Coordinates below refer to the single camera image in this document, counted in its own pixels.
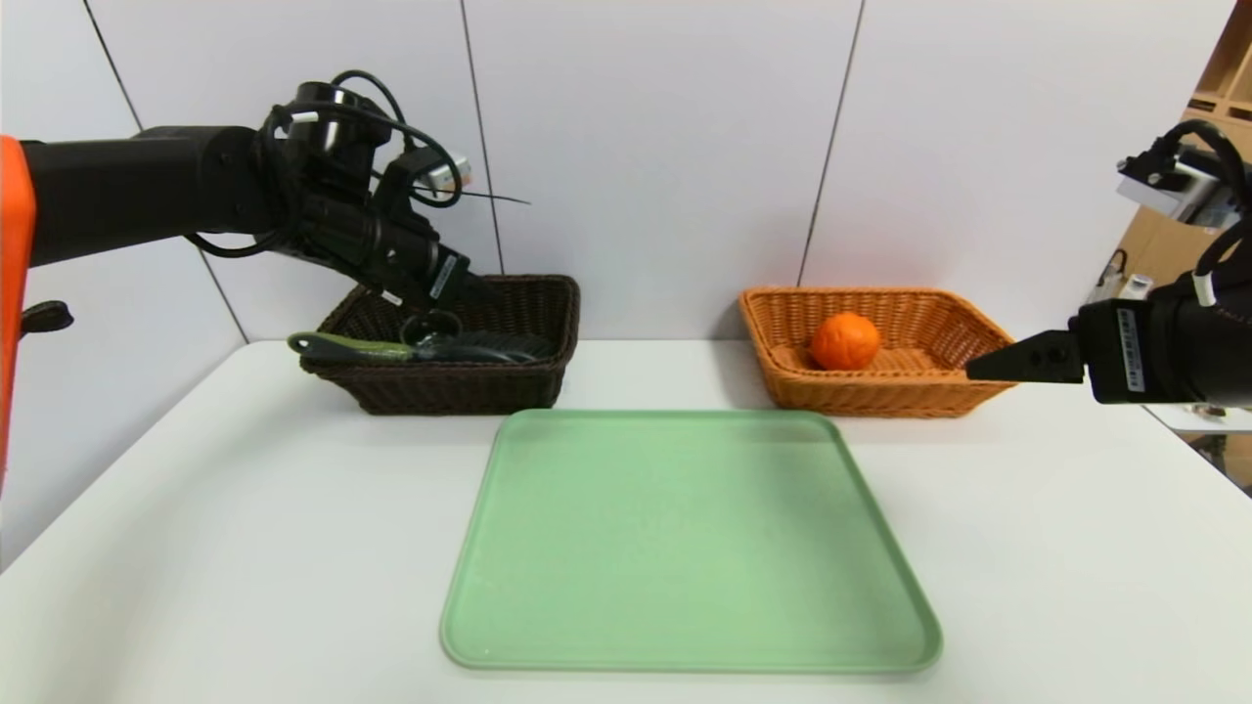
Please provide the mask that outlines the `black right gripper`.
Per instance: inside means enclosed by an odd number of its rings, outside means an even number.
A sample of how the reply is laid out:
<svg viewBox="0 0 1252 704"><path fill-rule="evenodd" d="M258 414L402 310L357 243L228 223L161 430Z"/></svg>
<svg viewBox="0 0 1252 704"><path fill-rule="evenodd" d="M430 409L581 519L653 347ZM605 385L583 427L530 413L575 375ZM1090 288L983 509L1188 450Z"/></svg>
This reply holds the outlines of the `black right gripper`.
<svg viewBox="0 0 1252 704"><path fill-rule="evenodd" d="M1233 313L1177 297L1101 299L1070 329L972 358L967 378L1080 385L1085 366L1101 405L1249 406L1249 322Z"/></svg>

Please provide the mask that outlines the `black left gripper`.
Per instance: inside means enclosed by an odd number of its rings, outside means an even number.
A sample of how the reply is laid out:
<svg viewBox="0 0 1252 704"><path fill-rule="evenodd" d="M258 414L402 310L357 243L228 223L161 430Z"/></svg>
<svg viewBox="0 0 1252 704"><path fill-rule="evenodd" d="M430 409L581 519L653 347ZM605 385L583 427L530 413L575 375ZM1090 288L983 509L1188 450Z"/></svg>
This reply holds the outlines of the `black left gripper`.
<svg viewBox="0 0 1252 704"><path fill-rule="evenodd" d="M439 309L498 306L505 294L470 272L470 258L442 243L424 218L379 220L371 254L371 289L394 306Z"/></svg>

